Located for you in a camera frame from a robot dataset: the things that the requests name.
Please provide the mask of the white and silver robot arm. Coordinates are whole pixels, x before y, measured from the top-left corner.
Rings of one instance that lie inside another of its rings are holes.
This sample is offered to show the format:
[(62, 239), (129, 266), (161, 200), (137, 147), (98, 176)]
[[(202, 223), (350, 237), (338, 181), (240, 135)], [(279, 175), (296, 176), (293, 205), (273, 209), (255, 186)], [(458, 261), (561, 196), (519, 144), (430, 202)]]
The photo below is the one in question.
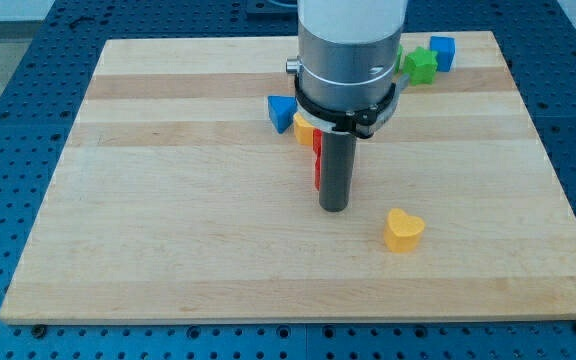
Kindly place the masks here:
[(407, 79), (395, 79), (407, 0), (301, 0), (294, 73), (297, 113), (322, 133), (319, 204), (344, 210), (356, 142), (392, 117)]

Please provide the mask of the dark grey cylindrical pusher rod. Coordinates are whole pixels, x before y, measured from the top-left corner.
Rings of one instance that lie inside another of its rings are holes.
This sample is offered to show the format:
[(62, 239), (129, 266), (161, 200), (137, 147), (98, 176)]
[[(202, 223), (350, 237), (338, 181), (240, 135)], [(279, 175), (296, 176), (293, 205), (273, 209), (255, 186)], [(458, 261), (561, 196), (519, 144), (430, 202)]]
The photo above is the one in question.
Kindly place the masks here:
[(328, 212), (340, 212), (349, 203), (355, 149), (351, 134), (322, 135), (319, 204)]

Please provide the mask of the green block behind arm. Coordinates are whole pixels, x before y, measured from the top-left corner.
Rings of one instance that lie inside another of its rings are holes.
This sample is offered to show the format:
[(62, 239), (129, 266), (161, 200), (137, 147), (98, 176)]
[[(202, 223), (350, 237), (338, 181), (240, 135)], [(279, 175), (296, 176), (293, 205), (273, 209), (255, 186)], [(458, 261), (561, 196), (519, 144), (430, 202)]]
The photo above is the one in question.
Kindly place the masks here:
[(397, 48), (397, 57), (396, 57), (396, 63), (395, 63), (395, 74), (397, 74), (400, 71), (401, 68), (401, 62), (402, 62), (402, 56), (403, 56), (403, 46), (401, 44), (398, 45)]

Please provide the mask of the black clamp ring mount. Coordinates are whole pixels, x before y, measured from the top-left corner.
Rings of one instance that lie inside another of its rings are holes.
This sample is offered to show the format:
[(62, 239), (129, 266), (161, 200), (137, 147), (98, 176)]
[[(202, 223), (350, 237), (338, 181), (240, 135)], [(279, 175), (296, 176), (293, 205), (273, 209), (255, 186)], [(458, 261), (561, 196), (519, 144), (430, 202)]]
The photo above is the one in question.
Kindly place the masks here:
[(399, 97), (410, 83), (408, 74), (390, 85), (385, 97), (367, 108), (338, 111), (326, 109), (309, 99), (301, 89), (299, 76), (294, 76), (298, 112), (315, 128), (328, 133), (348, 133), (360, 139), (371, 138), (393, 116)]

